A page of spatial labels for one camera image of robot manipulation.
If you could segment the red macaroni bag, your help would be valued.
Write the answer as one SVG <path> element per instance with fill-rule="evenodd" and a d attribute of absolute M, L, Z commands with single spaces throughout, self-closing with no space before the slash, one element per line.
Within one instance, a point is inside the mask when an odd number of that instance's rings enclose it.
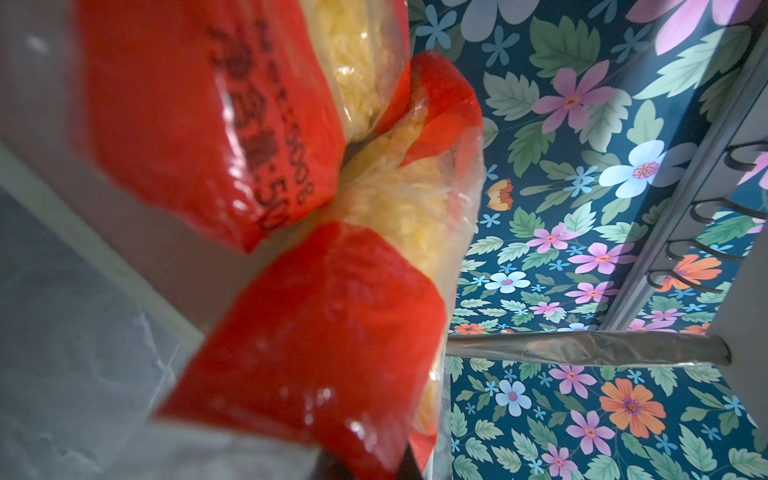
<path fill-rule="evenodd" d="M 158 417 L 314 444 L 359 479 L 426 468 L 483 183 L 475 92 L 422 52 L 409 111 L 343 167 L 335 198 L 240 294 Z"/>
<path fill-rule="evenodd" d="M 5 1 L 1 136 L 250 253 L 409 95 L 403 1 Z"/>

